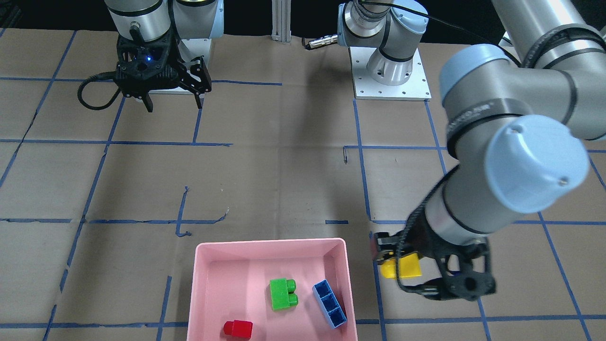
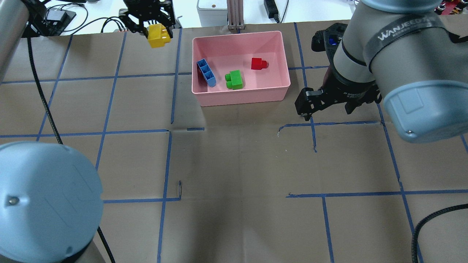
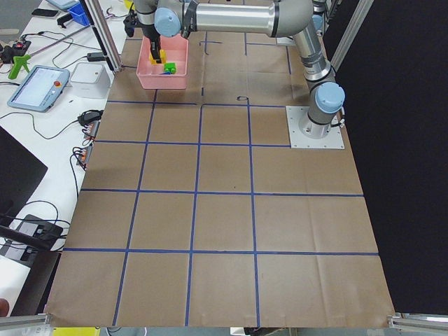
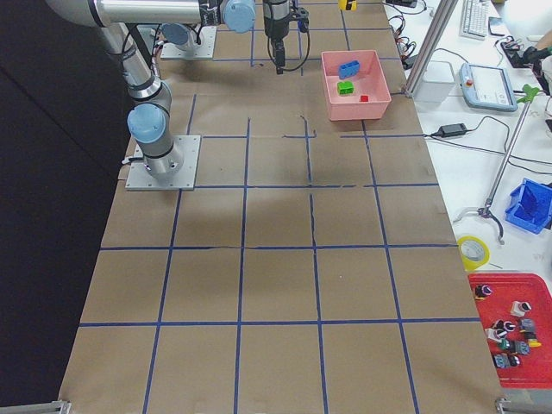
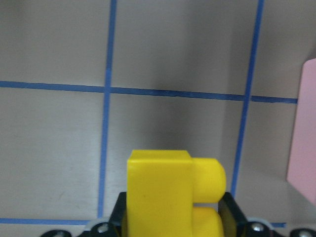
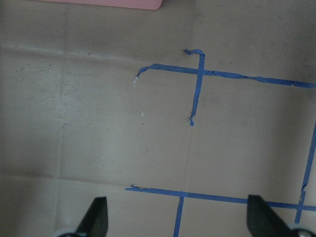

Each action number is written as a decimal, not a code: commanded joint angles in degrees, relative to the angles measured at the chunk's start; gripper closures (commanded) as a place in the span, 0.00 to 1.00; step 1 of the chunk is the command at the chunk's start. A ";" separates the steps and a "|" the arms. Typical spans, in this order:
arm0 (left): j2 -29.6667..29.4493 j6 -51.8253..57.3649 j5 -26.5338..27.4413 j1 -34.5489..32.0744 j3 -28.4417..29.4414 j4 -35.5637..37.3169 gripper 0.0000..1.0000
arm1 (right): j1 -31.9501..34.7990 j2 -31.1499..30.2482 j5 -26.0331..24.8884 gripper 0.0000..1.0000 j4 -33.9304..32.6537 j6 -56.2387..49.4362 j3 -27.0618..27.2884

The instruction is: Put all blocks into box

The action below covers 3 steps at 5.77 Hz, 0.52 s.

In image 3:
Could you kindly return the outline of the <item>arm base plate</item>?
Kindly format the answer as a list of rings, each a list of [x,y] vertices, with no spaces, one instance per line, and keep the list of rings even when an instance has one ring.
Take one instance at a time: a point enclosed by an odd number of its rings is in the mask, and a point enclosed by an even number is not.
[[[291,148],[335,149],[345,148],[339,126],[332,127],[337,117],[327,125],[317,125],[308,116],[308,106],[286,106],[286,119]]]

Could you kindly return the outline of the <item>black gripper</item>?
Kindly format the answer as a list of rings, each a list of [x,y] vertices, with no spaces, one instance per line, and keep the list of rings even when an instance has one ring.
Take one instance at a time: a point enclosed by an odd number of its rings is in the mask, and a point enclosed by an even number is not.
[[[151,64],[162,64],[163,63],[163,49],[161,49],[160,45],[160,34],[155,28],[154,24],[144,24],[142,26],[143,35],[150,40],[150,51],[155,53],[155,57],[153,54],[150,54],[150,63]]]

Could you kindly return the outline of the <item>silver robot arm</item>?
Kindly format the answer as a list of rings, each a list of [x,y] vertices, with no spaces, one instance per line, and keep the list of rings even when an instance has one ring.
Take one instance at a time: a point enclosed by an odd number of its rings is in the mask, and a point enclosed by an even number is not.
[[[342,93],[312,20],[311,1],[135,1],[128,34],[141,31],[137,78],[160,104],[311,107],[313,126]]]

